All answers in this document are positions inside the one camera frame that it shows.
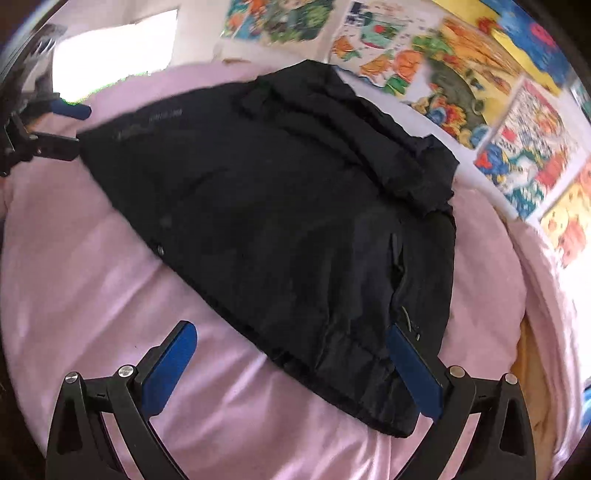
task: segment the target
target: metal screw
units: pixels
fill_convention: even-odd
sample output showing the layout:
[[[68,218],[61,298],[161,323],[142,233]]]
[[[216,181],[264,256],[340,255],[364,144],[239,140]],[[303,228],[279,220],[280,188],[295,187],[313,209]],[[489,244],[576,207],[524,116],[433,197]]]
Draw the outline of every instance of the metal screw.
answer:
[[[509,384],[509,385],[517,385],[517,377],[513,374],[506,374],[505,375],[505,381]]]
[[[449,372],[452,374],[453,377],[456,378],[461,378],[464,375],[466,375],[466,371],[462,367],[459,367],[457,365],[450,367]]]
[[[130,377],[134,373],[134,367],[132,367],[131,365],[124,365],[119,369],[117,373],[120,377],[123,378]]]
[[[76,372],[70,372],[66,375],[66,383],[74,383],[78,380],[78,374]]]

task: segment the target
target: window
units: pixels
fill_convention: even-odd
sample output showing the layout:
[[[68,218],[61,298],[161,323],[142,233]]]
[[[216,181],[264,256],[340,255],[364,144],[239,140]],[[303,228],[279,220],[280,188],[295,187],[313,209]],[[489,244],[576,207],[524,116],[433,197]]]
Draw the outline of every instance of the window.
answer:
[[[93,30],[61,42],[53,58],[53,89],[69,102],[129,75],[165,69],[173,54],[177,11],[132,25]]]

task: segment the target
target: black jacket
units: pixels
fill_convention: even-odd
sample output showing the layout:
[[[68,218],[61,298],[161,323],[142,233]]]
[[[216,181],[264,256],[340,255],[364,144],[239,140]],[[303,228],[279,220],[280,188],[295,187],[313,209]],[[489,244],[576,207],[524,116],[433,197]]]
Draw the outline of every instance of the black jacket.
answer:
[[[312,61],[79,138],[113,206],[236,330],[367,425],[412,433],[385,332],[404,306],[438,352],[447,324],[457,161],[438,140]]]

